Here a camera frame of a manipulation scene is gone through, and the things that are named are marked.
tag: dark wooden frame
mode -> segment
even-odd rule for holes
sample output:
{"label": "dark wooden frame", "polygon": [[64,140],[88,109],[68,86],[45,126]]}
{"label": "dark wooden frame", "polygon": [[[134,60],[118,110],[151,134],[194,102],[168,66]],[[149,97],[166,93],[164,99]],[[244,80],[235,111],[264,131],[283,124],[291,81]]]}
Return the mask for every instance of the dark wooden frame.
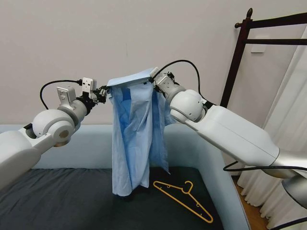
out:
{"label": "dark wooden frame", "polygon": [[231,91],[233,89],[236,75],[239,70],[240,62],[243,56],[246,44],[268,44],[268,45],[304,45],[307,46],[307,39],[248,39],[250,29],[274,27],[283,25],[296,25],[307,23],[307,13],[299,13],[290,16],[253,21],[251,15],[253,9],[250,8],[246,14],[246,19],[242,23],[236,23],[235,28],[240,29],[236,48],[230,65],[229,73],[227,76],[226,85],[224,88],[221,106],[227,107],[230,99]]}

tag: black cable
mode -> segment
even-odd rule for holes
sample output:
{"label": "black cable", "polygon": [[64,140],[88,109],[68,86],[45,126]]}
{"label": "black cable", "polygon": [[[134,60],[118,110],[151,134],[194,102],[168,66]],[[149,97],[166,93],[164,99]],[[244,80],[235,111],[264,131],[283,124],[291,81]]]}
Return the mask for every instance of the black cable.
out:
{"label": "black cable", "polygon": [[166,69],[167,67],[169,67],[169,66],[171,66],[171,65],[173,65],[173,64],[175,64],[175,63],[178,63],[178,62],[187,62],[187,63],[191,64],[191,65],[194,67],[194,69],[195,69],[195,71],[196,71],[196,73],[197,73],[198,93],[200,94],[200,96],[202,96],[203,99],[205,99],[205,98],[203,97],[203,95],[201,94],[201,78],[200,78],[200,73],[198,72],[198,69],[196,68],[196,66],[195,66],[191,61],[189,61],[189,60],[181,59],[181,60],[176,60],[176,61],[172,61],[172,62],[168,63],[167,65],[163,66],[163,67],[153,76],[152,79],[155,79],[155,77],[158,76],[158,74],[161,73],[161,72],[162,72],[164,69]]}
{"label": "black cable", "polygon": [[[252,171],[252,170],[258,170],[258,169],[292,169],[292,170],[303,170],[303,171],[307,171],[307,168],[304,167],[297,167],[297,166],[257,166],[257,167],[250,167],[250,168],[241,168],[241,169],[228,169],[229,167],[237,164],[238,162],[235,161],[227,166],[225,166],[223,168],[224,171],[226,172],[242,172],[242,171]],[[282,224],[280,226],[277,226],[275,228],[272,228],[271,230],[280,230],[286,227],[290,227],[292,225],[295,224],[299,224],[299,223],[303,223],[307,221],[307,217],[301,218],[301,219],[297,219],[285,224]]]}
{"label": "black cable", "polygon": [[271,230],[279,230],[279,229],[287,228],[287,227],[293,226],[295,224],[300,224],[300,223],[303,223],[303,222],[307,222],[307,217],[304,217],[304,218],[301,218],[301,219],[296,219],[296,220],[293,220],[291,222],[279,225],[275,228],[272,228]]}
{"label": "black cable", "polygon": [[228,169],[229,167],[237,164],[238,162],[235,161],[223,168],[226,172],[243,172],[243,171],[252,171],[252,170],[258,170],[258,169],[292,169],[292,170],[303,170],[307,171],[307,168],[304,167],[298,167],[298,166],[257,166],[257,167],[250,167],[250,168],[241,168],[241,169]]}
{"label": "black cable", "polygon": [[48,107],[47,107],[47,105],[46,105],[46,103],[44,102],[44,99],[43,99],[43,90],[44,90],[44,88],[46,88],[46,86],[51,85],[53,83],[58,83],[58,82],[73,82],[73,83],[77,83],[79,85],[82,85],[82,80],[53,80],[51,82],[46,83],[45,85],[43,85],[43,87],[40,89],[40,92],[39,92],[39,98],[40,98],[41,102],[43,103],[43,105],[46,109],[48,109]]}

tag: cable connector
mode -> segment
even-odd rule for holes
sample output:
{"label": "cable connector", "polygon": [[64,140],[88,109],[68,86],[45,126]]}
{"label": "cable connector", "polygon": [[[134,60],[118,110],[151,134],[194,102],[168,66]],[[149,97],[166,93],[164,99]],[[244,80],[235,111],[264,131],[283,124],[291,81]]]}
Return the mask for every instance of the cable connector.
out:
{"label": "cable connector", "polygon": [[82,86],[82,79],[77,80],[76,83],[77,83],[78,85]]}

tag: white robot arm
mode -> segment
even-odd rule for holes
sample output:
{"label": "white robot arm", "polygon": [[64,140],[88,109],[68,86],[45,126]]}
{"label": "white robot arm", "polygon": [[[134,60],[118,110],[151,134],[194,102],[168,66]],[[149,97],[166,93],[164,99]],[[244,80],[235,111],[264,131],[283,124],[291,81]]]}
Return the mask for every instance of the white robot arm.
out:
{"label": "white robot arm", "polygon": [[57,91],[58,109],[42,111],[20,130],[0,134],[0,190],[31,169],[48,149],[67,144],[91,109],[106,102],[105,87],[96,89],[96,81],[89,78],[83,78],[78,98],[73,87]]}
{"label": "white robot arm", "polygon": [[[212,105],[193,90],[175,83],[171,73],[152,71],[155,87],[170,104],[171,115],[194,129],[199,136],[248,166],[307,168],[306,154],[279,149],[269,134],[230,110]],[[283,178],[287,193],[307,208],[306,170],[266,169],[265,173]]]}

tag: plastic clothes hanger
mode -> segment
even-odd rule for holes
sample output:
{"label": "plastic clothes hanger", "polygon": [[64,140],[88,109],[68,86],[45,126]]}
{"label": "plastic clothes hanger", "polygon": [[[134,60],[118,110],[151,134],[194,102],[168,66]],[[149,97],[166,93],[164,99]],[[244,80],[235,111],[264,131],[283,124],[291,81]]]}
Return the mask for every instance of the plastic clothes hanger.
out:
{"label": "plastic clothes hanger", "polygon": [[[153,185],[154,185],[154,187],[156,187],[157,189],[159,189],[161,192],[163,192],[164,194],[166,194],[166,195],[168,195],[170,198],[172,198],[173,200],[176,200],[178,203],[180,203],[182,206],[184,206],[185,208],[187,208],[188,210],[190,210],[192,213],[194,213],[196,216],[198,216],[198,217],[200,217],[201,219],[203,219],[204,221],[206,221],[207,223],[209,223],[209,224],[211,224],[212,222],[213,222],[213,217],[210,215],[210,213],[192,196],[192,194],[190,193],[191,192],[191,190],[192,190],[192,188],[193,188],[193,183],[191,182],[191,181],[185,181],[184,182],[185,184],[190,184],[191,185],[191,187],[190,187],[190,189],[187,191],[187,192],[185,192],[184,190],[183,190],[183,188],[180,188],[180,187],[177,187],[177,186],[174,186],[174,185],[171,185],[171,184],[166,184],[166,183],[164,183],[164,182],[161,182],[161,181],[154,181],[153,182]],[[163,184],[163,185],[166,185],[167,186],[167,188],[170,188],[170,187],[172,187],[172,188],[175,188],[175,189],[179,189],[182,193],[184,193],[184,194],[188,194],[194,201],[195,201],[195,203],[196,203],[196,206],[197,207],[201,207],[202,208],[202,210],[210,217],[210,220],[208,220],[208,219],[206,219],[205,217],[203,217],[202,216],[202,213],[197,213],[197,212],[195,212],[192,208],[190,208],[190,207],[188,207],[187,205],[185,205],[185,204],[183,204],[180,200],[178,200],[178,199],[176,199],[175,197],[173,197],[172,195],[170,195],[168,192],[166,192],[166,191],[164,191],[163,189],[162,189],[162,187],[161,186],[159,186],[159,185],[157,185],[157,184]]]}

